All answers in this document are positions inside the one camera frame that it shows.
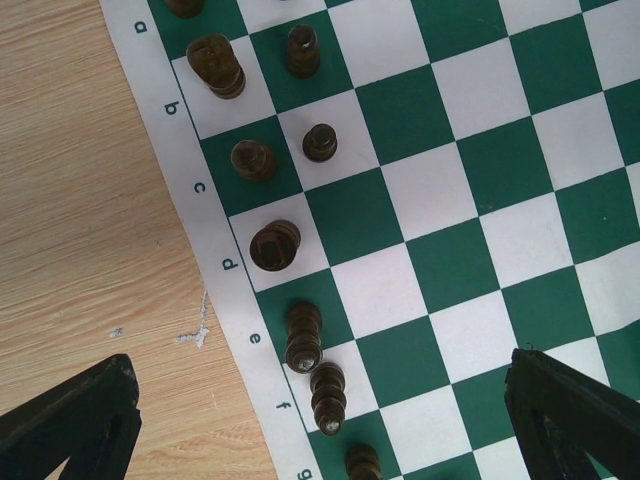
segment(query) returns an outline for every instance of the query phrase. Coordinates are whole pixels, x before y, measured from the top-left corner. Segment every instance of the white scratch mark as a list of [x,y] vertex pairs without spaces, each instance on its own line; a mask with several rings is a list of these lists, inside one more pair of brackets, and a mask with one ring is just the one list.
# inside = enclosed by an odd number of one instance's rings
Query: white scratch mark
[[196,342],[196,347],[202,348],[204,340],[209,335],[210,330],[204,326],[207,321],[207,289],[202,292],[202,303],[200,305],[200,329],[195,333],[185,333],[174,339],[175,343]]

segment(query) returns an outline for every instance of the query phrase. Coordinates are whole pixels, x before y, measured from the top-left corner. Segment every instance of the brown chess piece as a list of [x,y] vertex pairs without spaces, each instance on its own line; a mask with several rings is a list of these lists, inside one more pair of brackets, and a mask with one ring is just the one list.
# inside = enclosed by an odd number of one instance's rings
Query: brown chess piece
[[299,246],[298,227],[287,220],[276,220],[253,236],[249,253],[258,268],[277,272],[293,263]]
[[322,360],[320,310],[309,302],[300,302],[287,312],[287,351],[289,368],[297,373],[309,373]]
[[169,10],[176,17],[193,18],[204,8],[205,0],[165,0]]
[[326,162],[338,148],[336,131],[326,123],[314,126],[302,140],[302,151],[312,162]]
[[231,150],[231,164],[240,176],[264,183],[276,173],[276,156],[266,145],[255,140],[238,142]]
[[236,98],[244,90],[244,70],[224,35],[218,33],[191,42],[187,47],[187,61],[216,96]]
[[298,78],[309,78],[320,68],[318,36],[310,25],[297,25],[289,32],[287,69]]
[[335,363],[321,363],[311,374],[311,408],[316,425],[328,436],[337,435],[345,419],[345,378]]
[[384,480],[377,452],[369,445],[358,445],[345,458],[349,480]]

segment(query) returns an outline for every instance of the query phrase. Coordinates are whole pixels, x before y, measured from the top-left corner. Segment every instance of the chess pawn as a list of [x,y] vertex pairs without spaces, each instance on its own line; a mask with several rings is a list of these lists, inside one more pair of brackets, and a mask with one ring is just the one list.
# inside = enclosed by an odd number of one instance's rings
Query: chess pawn
[[268,182],[276,173],[276,156],[266,145],[242,140],[231,150],[231,164],[240,176],[252,182]]
[[244,90],[244,71],[224,35],[218,33],[191,42],[187,61],[217,97],[235,98]]
[[322,360],[322,316],[315,305],[300,302],[287,312],[287,365],[297,373],[309,373]]
[[347,407],[345,385],[344,374],[335,363],[322,363],[311,374],[313,417],[325,435],[337,435],[342,429]]
[[345,464],[349,480],[384,480],[378,454],[369,445],[358,445],[349,450]]
[[338,148],[336,131],[326,123],[314,126],[302,140],[302,151],[312,162],[326,162]]
[[176,17],[193,18],[204,8],[204,0],[165,0]]
[[298,227],[287,220],[276,220],[253,236],[249,254],[258,268],[277,272],[293,263],[299,246]]
[[297,25],[289,32],[287,69],[294,77],[309,78],[320,68],[320,49],[315,30]]

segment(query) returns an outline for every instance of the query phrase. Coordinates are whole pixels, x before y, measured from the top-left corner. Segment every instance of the wooden chess piece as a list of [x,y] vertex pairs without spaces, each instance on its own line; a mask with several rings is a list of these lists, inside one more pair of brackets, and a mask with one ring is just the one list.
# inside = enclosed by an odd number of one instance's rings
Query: wooden chess piece
[[318,36],[310,25],[297,25],[289,32],[287,69],[294,77],[309,78],[320,68]]
[[349,480],[384,480],[377,452],[369,445],[357,445],[345,458]]
[[293,263],[299,246],[298,227],[287,220],[276,220],[254,235],[249,253],[258,268],[277,272]]
[[336,131],[326,123],[314,126],[302,140],[302,151],[312,162],[326,162],[338,148]]
[[193,18],[204,8],[205,0],[165,0],[167,8],[176,17]]
[[187,61],[216,96],[236,98],[244,90],[244,70],[224,35],[218,33],[191,42],[187,47]]
[[269,147],[255,140],[242,140],[231,150],[231,163],[240,176],[252,182],[268,182],[276,173],[276,156]]
[[311,374],[311,408],[316,425],[328,436],[337,435],[345,419],[345,378],[335,363],[322,363]]
[[322,361],[320,310],[309,302],[300,302],[287,312],[287,365],[297,373],[309,373]]

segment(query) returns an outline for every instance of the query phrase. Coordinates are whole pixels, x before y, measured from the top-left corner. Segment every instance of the black object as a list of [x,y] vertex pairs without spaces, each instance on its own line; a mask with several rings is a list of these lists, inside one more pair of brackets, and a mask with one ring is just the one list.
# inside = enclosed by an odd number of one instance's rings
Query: black object
[[123,479],[142,426],[127,355],[103,360],[0,417],[0,478]]
[[287,312],[285,359],[296,373],[309,373],[322,361],[322,315],[315,305],[300,302]]
[[333,157],[338,148],[336,131],[331,125],[319,123],[302,140],[302,151],[312,162],[322,163]]
[[536,350],[515,349],[505,402],[532,480],[640,478],[640,405]]
[[299,246],[298,227],[288,220],[276,220],[253,236],[249,254],[258,268],[278,272],[293,263]]
[[330,437],[342,429],[347,408],[344,373],[335,363],[321,363],[311,374],[311,409],[316,425]]
[[369,445],[352,447],[345,458],[349,480],[384,480],[378,453]]

